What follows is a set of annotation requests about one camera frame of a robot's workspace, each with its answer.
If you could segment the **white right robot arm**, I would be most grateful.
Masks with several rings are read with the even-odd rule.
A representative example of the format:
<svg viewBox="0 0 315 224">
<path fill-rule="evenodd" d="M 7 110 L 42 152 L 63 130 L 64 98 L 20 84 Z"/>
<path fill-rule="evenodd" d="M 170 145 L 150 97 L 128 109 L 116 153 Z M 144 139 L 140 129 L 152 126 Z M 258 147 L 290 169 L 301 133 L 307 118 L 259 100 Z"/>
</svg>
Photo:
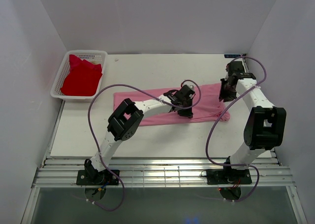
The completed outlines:
<svg viewBox="0 0 315 224">
<path fill-rule="evenodd" d="M 234 183 L 261 154 L 281 145 L 284 136 L 286 110 L 271 103 L 260 89 L 256 77 L 246 72 L 241 61 L 231 61 L 222 78 L 219 101 L 235 102 L 242 99 L 250 114 L 246 122 L 240 148 L 226 163 L 231 166 L 222 171 L 223 179 Z"/>
</svg>

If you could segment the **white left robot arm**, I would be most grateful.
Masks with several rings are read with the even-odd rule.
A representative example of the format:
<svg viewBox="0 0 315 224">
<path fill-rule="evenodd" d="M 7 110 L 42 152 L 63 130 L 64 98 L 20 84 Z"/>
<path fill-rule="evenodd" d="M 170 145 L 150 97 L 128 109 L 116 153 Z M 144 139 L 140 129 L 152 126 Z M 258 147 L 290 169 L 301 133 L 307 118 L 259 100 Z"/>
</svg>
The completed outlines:
<svg viewBox="0 0 315 224">
<path fill-rule="evenodd" d="M 124 99 L 108 118 L 105 137 L 100 144 L 94 133 L 91 122 L 91 110 L 95 99 L 92 100 L 88 109 L 88 124 L 92 137 L 96 143 L 96 154 L 84 163 L 84 171 L 87 178 L 93 184 L 100 184 L 104 180 L 104 170 L 118 147 L 131 139 L 141 122 L 149 117 L 177 112 L 181 117 L 191 119 L 195 90 L 193 86 L 183 84 L 178 90 L 169 90 L 160 96 L 153 96 L 145 91 L 141 93 L 150 97 L 148 100 L 132 101 Z"/>
</svg>

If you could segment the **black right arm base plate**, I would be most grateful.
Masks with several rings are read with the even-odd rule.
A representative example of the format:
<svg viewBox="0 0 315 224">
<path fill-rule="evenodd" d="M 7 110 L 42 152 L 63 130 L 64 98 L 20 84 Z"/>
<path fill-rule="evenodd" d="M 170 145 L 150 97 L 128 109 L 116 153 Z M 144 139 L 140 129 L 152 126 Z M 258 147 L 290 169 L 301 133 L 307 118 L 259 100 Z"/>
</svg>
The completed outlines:
<svg viewBox="0 0 315 224">
<path fill-rule="evenodd" d="M 206 169 L 205 175 L 208 185 L 249 185 L 252 183 L 248 169 Z"/>
</svg>

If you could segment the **pink t shirt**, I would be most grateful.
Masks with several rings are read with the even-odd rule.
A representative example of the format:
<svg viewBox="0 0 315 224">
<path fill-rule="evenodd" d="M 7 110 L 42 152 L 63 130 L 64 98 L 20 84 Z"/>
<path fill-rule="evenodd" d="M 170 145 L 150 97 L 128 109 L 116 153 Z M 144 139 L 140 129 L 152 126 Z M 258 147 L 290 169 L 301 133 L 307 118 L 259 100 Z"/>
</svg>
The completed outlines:
<svg viewBox="0 0 315 224">
<path fill-rule="evenodd" d="M 142 110 L 144 117 L 140 126 L 157 126 L 184 123 L 201 123 L 215 121 L 225 109 L 223 102 L 219 101 L 220 84 L 201 85 L 199 91 L 195 89 L 193 103 L 200 101 L 192 108 L 192 118 L 180 116 L 176 111 L 170 111 L 171 107 L 162 105 L 157 101 L 139 91 L 114 93 L 114 109 L 123 100 L 129 98 L 135 102 L 136 107 Z"/>
</svg>

